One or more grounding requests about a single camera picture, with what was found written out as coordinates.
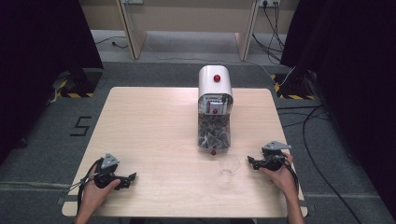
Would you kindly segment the person's right hand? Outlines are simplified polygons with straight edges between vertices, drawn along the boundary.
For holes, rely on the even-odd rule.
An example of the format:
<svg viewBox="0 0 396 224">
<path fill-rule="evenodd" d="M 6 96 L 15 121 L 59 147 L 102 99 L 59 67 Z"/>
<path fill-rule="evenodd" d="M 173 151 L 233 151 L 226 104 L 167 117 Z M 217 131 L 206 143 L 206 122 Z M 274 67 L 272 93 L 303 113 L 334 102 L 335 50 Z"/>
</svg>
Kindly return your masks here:
<svg viewBox="0 0 396 224">
<path fill-rule="evenodd" d="M 287 202 L 291 202 L 292 200 L 298 201 L 298 193 L 295 187 L 294 178 L 285 166 L 282 166 L 277 171 L 270 171 L 266 168 L 260 168 L 259 171 L 270 178 L 272 183 L 275 184 L 284 194 Z"/>
</svg>

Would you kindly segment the stand base with striped tape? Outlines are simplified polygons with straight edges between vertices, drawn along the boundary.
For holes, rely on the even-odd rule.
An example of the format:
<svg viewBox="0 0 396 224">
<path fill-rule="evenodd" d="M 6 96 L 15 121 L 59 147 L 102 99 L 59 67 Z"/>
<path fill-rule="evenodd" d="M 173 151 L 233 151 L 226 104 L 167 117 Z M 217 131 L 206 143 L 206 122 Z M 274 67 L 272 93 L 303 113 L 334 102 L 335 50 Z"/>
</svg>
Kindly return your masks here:
<svg viewBox="0 0 396 224">
<path fill-rule="evenodd" d="M 303 79 L 297 84 L 289 82 L 290 73 L 273 74 L 271 79 L 274 83 L 276 96 L 281 99 L 314 100 L 315 95 L 307 82 Z"/>
<path fill-rule="evenodd" d="M 69 71 L 62 72 L 52 84 L 53 94 L 48 103 L 55 103 L 58 98 L 93 97 L 102 74 L 102 69 L 94 68 L 83 68 L 80 77 L 72 75 Z"/>
</svg>

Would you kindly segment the pile of tea bags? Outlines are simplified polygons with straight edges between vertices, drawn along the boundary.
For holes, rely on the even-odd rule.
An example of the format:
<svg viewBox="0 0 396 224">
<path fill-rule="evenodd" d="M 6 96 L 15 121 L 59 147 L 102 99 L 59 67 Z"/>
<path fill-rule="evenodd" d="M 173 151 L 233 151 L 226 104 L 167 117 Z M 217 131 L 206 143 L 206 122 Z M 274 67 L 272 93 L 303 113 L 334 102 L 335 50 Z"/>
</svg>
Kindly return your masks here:
<svg viewBox="0 0 396 224">
<path fill-rule="evenodd" d="M 199 115 L 198 141 L 200 148 L 223 150 L 231 146 L 229 115 Z"/>
</svg>

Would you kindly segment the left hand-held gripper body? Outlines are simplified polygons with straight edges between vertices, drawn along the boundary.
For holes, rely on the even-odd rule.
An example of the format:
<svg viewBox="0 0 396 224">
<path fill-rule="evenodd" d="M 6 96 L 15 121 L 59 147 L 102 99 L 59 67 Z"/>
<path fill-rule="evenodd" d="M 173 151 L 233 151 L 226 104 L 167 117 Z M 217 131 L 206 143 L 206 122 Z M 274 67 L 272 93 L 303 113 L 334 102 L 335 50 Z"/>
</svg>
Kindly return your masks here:
<svg viewBox="0 0 396 224">
<path fill-rule="evenodd" d="M 103 189 L 116 179 L 116 171 L 119 160 L 112 154 L 107 153 L 104 157 L 95 162 L 96 168 L 93 175 L 95 186 Z"/>
</svg>

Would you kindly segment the black curtain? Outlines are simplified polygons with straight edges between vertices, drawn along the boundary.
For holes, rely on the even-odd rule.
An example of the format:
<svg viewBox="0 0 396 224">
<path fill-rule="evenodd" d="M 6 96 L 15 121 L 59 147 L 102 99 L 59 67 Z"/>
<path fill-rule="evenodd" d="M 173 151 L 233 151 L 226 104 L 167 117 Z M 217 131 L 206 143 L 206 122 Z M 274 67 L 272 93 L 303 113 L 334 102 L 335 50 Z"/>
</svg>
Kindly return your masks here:
<svg viewBox="0 0 396 224">
<path fill-rule="evenodd" d="M 396 220 L 396 0 L 299 0 L 282 64 L 318 84 Z"/>
<path fill-rule="evenodd" d="M 103 66 L 78 0 L 0 0 L 0 164 L 68 71 Z"/>
</svg>

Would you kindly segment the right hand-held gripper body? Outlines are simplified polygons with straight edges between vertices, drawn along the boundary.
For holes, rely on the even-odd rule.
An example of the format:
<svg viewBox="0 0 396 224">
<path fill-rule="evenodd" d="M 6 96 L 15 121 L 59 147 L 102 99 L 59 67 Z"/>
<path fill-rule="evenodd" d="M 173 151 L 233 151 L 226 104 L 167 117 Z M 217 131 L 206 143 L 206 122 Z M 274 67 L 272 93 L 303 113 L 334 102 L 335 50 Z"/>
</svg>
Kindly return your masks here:
<svg viewBox="0 0 396 224">
<path fill-rule="evenodd" d="M 283 149 L 291 149 L 290 145 L 283 144 L 277 141 L 262 146 L 262 155 L 264 156 L 264 167 L 270 171 L 277 171 L 285 163 L 285 156 L 283 155 Z"/>
</svg>

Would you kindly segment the person's left hand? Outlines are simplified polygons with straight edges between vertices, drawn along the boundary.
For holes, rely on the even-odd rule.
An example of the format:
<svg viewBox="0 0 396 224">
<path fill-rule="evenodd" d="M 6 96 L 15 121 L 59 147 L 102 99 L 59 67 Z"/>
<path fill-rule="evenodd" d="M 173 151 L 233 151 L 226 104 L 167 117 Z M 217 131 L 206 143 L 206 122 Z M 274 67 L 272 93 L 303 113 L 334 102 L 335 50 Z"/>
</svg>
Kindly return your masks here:
<svg viewBox="0 0 396 224">
<path fill-rule="evenodd" d="M 84 187 L 81 205 L 93 205 L 101 207 L 104 205 L 107 195 L 120 183 L 119 179 L 115 179 L 108 186 L 100 189 L 95 186 L 95 183 L 90 179 Z"/>
</svg>

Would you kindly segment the clear plastic cup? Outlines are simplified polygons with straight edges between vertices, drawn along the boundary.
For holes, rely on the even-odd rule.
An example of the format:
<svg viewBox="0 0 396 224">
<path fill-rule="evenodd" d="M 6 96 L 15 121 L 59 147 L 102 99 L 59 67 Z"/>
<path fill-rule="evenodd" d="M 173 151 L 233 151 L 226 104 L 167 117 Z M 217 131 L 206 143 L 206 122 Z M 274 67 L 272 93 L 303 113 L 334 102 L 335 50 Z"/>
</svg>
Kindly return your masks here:
<svg viewBox="0 0 396 224">
<path fill-rule="evenodd" d="M 226 156 L 219 160 L 221 180 L 228 183 L 240 170 L 240 161 L 234 156 Z"/>
</svg>

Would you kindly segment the white tea bag dispenser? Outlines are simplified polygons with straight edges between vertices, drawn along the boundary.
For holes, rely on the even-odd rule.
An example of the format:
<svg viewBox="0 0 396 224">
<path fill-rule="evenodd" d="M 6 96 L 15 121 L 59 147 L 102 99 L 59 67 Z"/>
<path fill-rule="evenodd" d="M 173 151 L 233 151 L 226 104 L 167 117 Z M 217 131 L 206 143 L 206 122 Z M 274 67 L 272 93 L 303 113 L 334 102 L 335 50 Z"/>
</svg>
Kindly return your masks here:
<svg viewBox="0 0 396 224">
<path fill-rule="evenodd" d="M 223 65 L 204 66 L 199 72 L 198 116 L 231 116 L 232 107 L 233 91 L 228 69 Z M 201 148 L 202 151 L 208 152 L 211 155 L 226 152 L 228 149 L 215 150 Z"/>
</svg>

